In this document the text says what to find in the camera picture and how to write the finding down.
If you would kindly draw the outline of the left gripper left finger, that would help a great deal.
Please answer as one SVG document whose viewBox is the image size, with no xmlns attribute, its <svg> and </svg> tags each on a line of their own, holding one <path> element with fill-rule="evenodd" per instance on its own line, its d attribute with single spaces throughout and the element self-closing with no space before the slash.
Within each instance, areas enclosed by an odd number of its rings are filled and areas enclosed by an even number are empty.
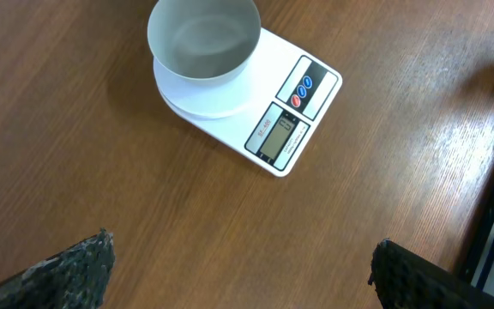
<svg viewBox="0 0 494 309">
<path fill-rule="evenodd" d="M 0 309 L 99 308 L 116 261 L 104 228 L 0 282 Z"/>
</svg>

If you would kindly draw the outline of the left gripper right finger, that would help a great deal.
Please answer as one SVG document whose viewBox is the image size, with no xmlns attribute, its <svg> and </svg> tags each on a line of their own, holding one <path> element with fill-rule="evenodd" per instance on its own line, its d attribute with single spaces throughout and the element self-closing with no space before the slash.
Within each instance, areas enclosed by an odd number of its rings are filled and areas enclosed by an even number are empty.
<svg viewBox="0 0 494 309">
<path fill-rule="evenodd" d="M 390 239 L 372 253 L 368 283 L 384 309 L 494 309 L 494 297 Z"/>
</svg>

